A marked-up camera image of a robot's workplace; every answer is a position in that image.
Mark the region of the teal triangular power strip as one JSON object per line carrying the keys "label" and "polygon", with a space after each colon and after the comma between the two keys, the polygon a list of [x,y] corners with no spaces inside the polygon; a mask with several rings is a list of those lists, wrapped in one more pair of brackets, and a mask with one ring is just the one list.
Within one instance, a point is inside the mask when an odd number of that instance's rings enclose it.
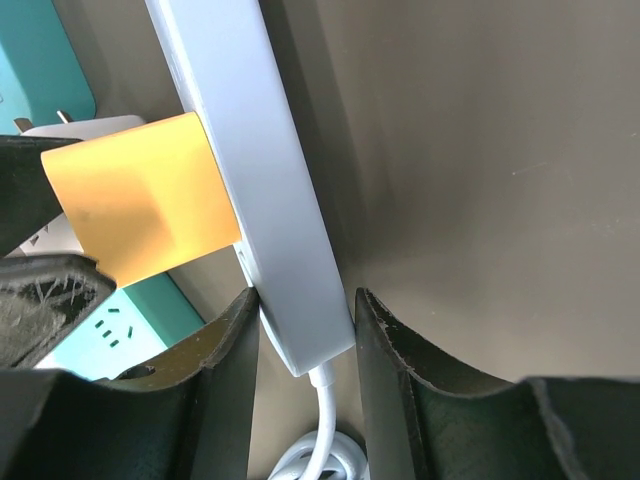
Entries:
{"label": "teal triangular power strip", "polygon": [[36,367],[114,379],[203,325],[170,276],[159,274],[116,290]]}

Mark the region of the teal rectangular power strip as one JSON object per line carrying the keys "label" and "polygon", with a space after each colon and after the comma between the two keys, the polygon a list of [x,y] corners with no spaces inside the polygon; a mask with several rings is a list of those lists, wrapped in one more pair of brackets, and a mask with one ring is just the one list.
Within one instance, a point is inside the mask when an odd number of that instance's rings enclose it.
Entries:
{"label": "teal rectangular power strip", "polygon": [[1,2],[1,132],[18,132],[16,118],[35,126],[59,121],[61,110],[90,120],[96,103],[49,0]]}

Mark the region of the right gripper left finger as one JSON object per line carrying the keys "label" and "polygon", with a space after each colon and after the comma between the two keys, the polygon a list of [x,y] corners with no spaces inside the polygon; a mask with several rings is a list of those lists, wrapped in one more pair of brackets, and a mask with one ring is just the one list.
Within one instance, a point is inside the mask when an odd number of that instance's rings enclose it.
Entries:
{"label": "right gripper left finger", "polygon": [[5,479],[243,479],[259,347],[259,297],[113,380],[63,370],[1,374]]}

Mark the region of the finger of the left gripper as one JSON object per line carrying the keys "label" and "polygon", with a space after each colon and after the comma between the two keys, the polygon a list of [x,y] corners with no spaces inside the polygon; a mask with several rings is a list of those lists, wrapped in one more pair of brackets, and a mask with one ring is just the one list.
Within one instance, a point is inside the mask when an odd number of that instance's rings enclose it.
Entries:
{"label": "finger of the left gripper", "polygon": [[1,256],[13,252],[62,213],[41,161],[43,152],[79,139],[1,136]]}
{"label": "finger of the left gripper", "polygon": [[34,367],[116,289],[80,254],[3,258],[1,367]]}

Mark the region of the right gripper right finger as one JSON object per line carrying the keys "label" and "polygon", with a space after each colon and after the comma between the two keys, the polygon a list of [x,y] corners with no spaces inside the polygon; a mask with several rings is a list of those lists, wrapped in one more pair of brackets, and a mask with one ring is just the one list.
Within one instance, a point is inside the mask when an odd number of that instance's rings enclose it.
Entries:
{"label": "right gripper right finger", "polygon": [[478,370],[355,296],[356,351],[374,479],[635,479],[635,378]]}

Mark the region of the light blue power strip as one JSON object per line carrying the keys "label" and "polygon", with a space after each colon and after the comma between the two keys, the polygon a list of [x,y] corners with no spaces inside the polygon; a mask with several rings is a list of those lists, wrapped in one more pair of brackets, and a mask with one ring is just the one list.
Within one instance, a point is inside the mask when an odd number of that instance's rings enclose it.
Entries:
{"label": "light blue power strip", "polygon": [[260,6],[147,8],[183,108],[214,152],[267,335],[291,374],[304,375],[350,349],[354,327]]}

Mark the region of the orange plug adapter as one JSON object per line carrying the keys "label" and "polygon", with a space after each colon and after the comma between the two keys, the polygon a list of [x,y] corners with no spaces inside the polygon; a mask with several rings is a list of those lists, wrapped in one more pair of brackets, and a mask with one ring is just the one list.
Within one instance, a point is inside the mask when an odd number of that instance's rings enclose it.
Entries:
{"label": "orange plug adapter", "polygon": [[84,254],[120,288],[241,238],[195,113],[49,150],[41,160]]}

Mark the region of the white cube plug adapter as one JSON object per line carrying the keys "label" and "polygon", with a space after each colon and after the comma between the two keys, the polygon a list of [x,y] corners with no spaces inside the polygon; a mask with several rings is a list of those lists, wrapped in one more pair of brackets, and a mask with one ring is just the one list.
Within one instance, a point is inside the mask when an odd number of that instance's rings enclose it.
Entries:
{"label": "white cube plug adapter", "polygon": [[[67,121],[54,125],[27,126],[18,134],[31,137],[79,139],[81,141],[104,137],[139,127],[145,120],[137,115],[120,115],[84,121]],[[62,213],[22,243],[11,254],[31,254],[58,251],[80,252],[82,248],[71,232],[69,222]]]}

